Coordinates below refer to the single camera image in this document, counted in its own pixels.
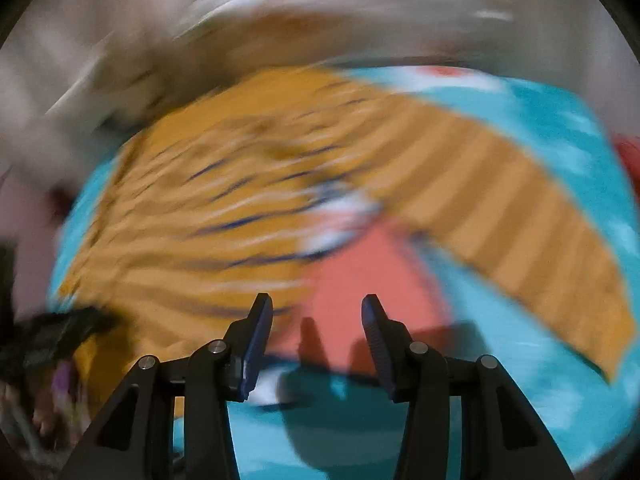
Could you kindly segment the orange striped small shirt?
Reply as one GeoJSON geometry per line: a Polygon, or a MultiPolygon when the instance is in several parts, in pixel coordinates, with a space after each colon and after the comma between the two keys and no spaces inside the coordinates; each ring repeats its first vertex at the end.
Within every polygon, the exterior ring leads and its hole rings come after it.
{"type": "Polygon", "coordinates": [[[573,185],[477,105],[498,78],[406,67],[263,70],[137,133],[108,162],[61,284],[132,334],[77,353],[97,408],[145,350],[183,356],[269,292],[280,325],[331,250],[335,194],[482,276],[608,382],[639,345],[639,289],[573,185]]]}

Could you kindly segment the teal cartoon star blanket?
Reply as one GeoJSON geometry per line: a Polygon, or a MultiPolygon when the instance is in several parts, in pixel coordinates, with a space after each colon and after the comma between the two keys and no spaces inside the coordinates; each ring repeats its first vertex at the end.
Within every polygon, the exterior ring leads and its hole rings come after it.
{"type": "Polygon", "coordinates": [[[94,170],[50,288],[123,328],[76,360],[99,408],[139,356],[188,356],[273,301],[270,359],[230,410],[247,479],[386,479],[405,408],[374,385],[360,304],[494,354],[568,463],[639,405],[639,216],[570,92],[475,70],[273,68],[136,134],[94,170]]]}

